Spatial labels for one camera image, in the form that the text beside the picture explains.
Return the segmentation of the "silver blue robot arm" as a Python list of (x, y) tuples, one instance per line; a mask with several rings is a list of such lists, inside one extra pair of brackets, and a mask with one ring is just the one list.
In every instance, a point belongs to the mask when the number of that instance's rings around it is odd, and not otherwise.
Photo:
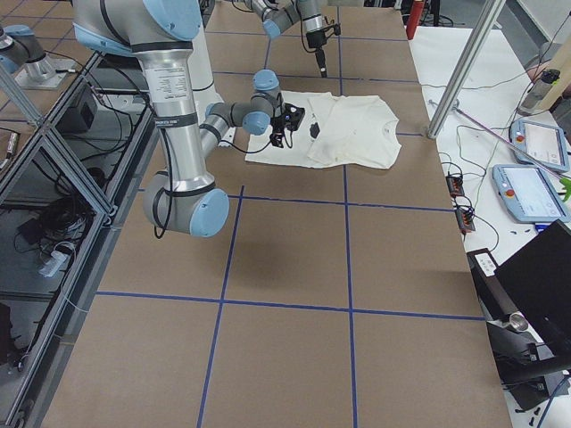
[(238, 1), (232, 1), (232, 4), (241, 12), (255, 13), (271, 40), (299, 25), (304, 51), (315, 56), (320, 76), (327, 77), (324, 46), (332, 36), (340, 36), (342, 30), (339, 22), (322, 13), (319, 1), (286, 1), (280, 6), (278, 1), (244, 0), (244, 8), (237, 5)]
[(144, 193), (145, 215), (161, 237), (165, 231), (211, 237), (225, 225), (228, 195), (206, 168), (207, 156), (230, 128), (243, 128), (269, 142), (296, 131), (304, 110), (286, 103), (272, 70), (253, 77), (247, 103), (212, 103), (201, 119), (194, 101), (189, 60), (203, 24), (196, 1), (75, 1), (77, 40), (104, 54), (134, 57), (148, 86), (155, 126), (167, 161)]

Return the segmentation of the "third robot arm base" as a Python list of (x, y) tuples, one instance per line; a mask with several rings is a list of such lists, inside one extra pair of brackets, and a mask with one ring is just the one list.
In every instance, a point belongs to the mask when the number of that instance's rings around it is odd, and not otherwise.
[(33, 30), (23, 24), (1, 28), (1, 65), (24, 89), (55, 90), (76, 62), (48, 55)]

